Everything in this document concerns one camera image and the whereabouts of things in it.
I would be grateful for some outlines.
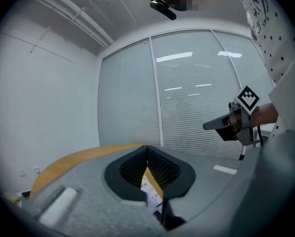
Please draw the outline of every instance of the ceiling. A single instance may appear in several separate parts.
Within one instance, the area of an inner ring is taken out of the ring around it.
[[[90,16],[113,40],[169,19],[150,8],[150,0],[70,0]],[[246,11],[239,0],[207,0],[196,11],[175,11],[177,18],[215,18],[247,25]]]

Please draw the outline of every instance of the black headphone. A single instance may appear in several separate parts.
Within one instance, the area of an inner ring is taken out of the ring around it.
[[[177,17],[175,13],[169,10],[169,5],[162,0],[151,0],[150,6],[171,20],[175,20]]]

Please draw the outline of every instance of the window blinds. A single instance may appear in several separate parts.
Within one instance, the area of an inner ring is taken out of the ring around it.
[[[225,33],[215,34],[228,52],[238,72],[242,87],[247,85],[260,97],[259,105],[270,103],[268,94],[273,89],[273,85],[263,59],[252,41]]]
[[[98,121],[101,146],[160,144],[154,71],[148,40],[102,62]]]
[[[171,34],[152,40],[163,120],[164,146],[192,154],[238,159],[242,145],[223,141],[203,123],[229,112],[237,79],[211,32]]]

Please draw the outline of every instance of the polka dot shirt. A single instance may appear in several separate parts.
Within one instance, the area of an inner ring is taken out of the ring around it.
[[[276,0],[241,0],[257,38],[268,74],[275,84],[295,62],[295,29]],[[269,139],[285,131],[278,117]]]

